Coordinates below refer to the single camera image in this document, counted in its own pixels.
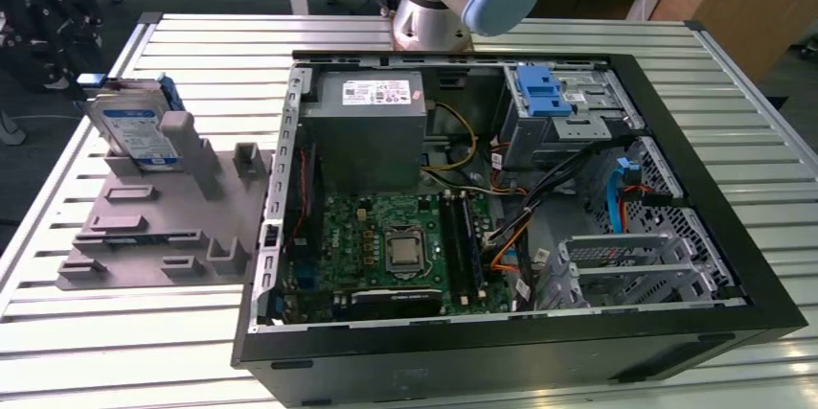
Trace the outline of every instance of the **gray 3d-printed holder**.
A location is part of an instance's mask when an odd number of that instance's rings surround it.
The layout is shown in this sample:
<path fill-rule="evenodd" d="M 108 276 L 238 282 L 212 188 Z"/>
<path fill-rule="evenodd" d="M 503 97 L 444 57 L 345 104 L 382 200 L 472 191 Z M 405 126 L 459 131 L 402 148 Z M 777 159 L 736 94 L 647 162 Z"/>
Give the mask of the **gray 3d-printed holder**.
<path fill-rule="evenodd" d="M 270 152 L 249 143 L 216 153 L 188 112 L 166 112 L 158 128 L 181 171 L 148 172 L 129 157 L 105 158 L 112 173 L 60 266 L 60 289 L 241 283 Z"/>

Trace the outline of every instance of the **power supply label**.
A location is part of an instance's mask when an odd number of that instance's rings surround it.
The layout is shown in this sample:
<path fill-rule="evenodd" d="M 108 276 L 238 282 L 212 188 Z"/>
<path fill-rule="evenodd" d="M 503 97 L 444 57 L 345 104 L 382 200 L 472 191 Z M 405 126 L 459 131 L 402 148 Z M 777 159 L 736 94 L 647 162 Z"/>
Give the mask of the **power supply label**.
<path fill-rule="evenodd" d="M 344 105 L 410 104 L 408 80 L 346 80 Z"/>
<path fill-rule="evenodd" d="M 169 170 L 178 153 L 158 130 L 152 110 L 104 110 L 106 126 L 118 144 L 145 170 Z"/>

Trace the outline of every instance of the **chip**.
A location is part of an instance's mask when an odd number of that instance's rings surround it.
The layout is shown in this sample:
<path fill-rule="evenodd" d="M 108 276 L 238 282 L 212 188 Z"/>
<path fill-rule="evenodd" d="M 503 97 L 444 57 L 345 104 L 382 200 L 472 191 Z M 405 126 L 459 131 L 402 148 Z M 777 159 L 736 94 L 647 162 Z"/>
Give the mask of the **chip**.
<path fill-rule="evenodd" d="M 420 255 L 417 254 L 417 240 L 416 239 L 390 239 L 388 244 L 392 248 L 392 263 L 402 265 L 406 263 L 417 264 L 420 262 Z"/>
<path fill-rule="evenodd" d="M 413 277 L 422 270 L 425 251 L 422 229 L 410 225 L 385 228 L 385 271 L 397 278 Z"/>

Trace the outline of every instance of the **sticker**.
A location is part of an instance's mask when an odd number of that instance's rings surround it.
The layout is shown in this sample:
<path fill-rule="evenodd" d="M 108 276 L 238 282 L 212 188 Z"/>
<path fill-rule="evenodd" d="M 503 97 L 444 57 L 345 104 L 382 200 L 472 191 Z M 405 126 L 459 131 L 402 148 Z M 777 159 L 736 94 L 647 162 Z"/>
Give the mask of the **sticker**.
<path fill-rule="evenodd" d="M 104 110 L 105 125 L 116 141 L 145 170 L 170 170 L 178 154 L 158 130 L 152 110 Z"/>
<path fill-rule="evenodd" d="M 344 105 L 410 104 L 408 80 L 348 80 Z"/>
<path fill-rule="evenodd" d="M 516 279 L 516 285 L 513 287 L 516 288 L 516 292 L 520 293 L 520 296 L 523 296 L 523 299 L 528 300 L 528 296 L 531 295 L 531 288 L 528 287 L 521 278 Z"/>
<path fill-rule="evenodd" d="M 579 93 L 561 93 L 561 98 L 565 102 L 585 102 L 585 95 Z"/>
<path fill-rule="evenodd" d="M 501 155 L 493 152 L 491 154 L 491 168 L 501 170 Z"/>
<path fill-rule="evenodd" d="M 532 263 L 545 263 L 549 255 L 551 255 L 551 252 L 548 252 L 547 249 L 539 248 L 536 250 L 536 254 L 533 254 L 533 259 L 531 259 L 531 262 Z"/>

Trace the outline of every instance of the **gray floor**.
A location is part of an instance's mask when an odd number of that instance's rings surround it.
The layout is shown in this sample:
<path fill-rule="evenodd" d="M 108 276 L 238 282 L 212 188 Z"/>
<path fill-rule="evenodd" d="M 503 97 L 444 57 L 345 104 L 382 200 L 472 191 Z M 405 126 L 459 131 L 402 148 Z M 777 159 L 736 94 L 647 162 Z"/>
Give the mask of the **gray floor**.
<path fill-rule="evenodd" d="M 316 14 L 377 14 L 377 7 L 366 0 L 309 0 Z M 289 13 L 288 0 L 125 0 L 104 7 L 105 25 L 101 29 L 105 63 L 104 72 L 116 59 L 128 39 L 136 19 L 144 11 L 178 13 Z M 812 148 L 818 147 L 818 60 L 805 62 L 787 54 L 761 84 L 767 95 L 789 96 L 781 113 Z M 30 95 L 0 72 L 0 109 L 11 117 L 62 115 L 78 117 L 70 103 L 56 95 Z M 19 147 L 0 145 L 0 220 L 21 220 L 40 191 L 53 163 L 73 130 L 76 120 L 23 119 L 19 126 L 27 140 Z M 11 238 L 14 227 L 0 225 L 0 251 Z"/>

